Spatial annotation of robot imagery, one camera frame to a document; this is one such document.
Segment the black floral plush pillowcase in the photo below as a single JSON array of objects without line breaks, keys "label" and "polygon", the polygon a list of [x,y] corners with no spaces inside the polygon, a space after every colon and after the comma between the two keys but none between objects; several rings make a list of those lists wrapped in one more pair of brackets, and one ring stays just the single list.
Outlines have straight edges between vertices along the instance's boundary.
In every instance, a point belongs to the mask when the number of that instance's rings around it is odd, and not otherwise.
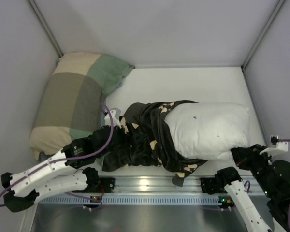
[{"label": "black floral plush pillowcase", "polygon": [[190,100],[134,103],[115,126],[112,140],[103,156],[102,170],[113,172],[124,166],[163,166],[174,173],[172,183],[183,186],[186,177],[205,164],[203,159],[189,159],[178,153],[172,141],[167,115]]}]

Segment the white pillow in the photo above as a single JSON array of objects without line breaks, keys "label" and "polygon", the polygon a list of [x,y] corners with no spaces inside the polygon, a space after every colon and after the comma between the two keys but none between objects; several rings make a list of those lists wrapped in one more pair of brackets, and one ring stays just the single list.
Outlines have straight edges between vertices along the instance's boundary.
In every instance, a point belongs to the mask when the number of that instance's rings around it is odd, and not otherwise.
[{"label": "white pillow", "polygon": [[175,150],[187,159],[230,160],[250,146],[249,109],[236,103],[183,103],[166,116]]}]

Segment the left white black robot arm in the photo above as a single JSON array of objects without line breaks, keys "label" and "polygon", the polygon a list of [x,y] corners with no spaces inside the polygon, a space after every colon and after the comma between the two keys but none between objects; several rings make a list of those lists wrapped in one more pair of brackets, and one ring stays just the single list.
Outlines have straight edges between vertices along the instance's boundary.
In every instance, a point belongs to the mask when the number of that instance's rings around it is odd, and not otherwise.
[{"label": "left white black robot arm", "polygon": [[115,149],[125,141],[119,126],[103,126],[92,135],[73,140],[57,153],[27,169],[1,175],[5,190],[0,194],[11,212],[20,212],[39,201],[61,193],[94,191],[101,186],[98,171],[90,168],[97,158]]}]

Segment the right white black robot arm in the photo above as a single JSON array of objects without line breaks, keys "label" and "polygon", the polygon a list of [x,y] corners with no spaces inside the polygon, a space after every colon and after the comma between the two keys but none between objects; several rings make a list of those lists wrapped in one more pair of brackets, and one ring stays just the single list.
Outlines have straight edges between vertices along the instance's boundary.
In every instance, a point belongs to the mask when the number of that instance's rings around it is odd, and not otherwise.
[{"label": "right white black robot arm", "polygon": [[[254,145],[231,150],[236,167],[217,171],[215,179],[231,197],[249,232],[290,232],[290,162],[272,160],[288,151],[287,141],[275,146]],[[263,196],[273,225],[270,226],[252,201],[238,169],[250,171],[256,194]]]}]

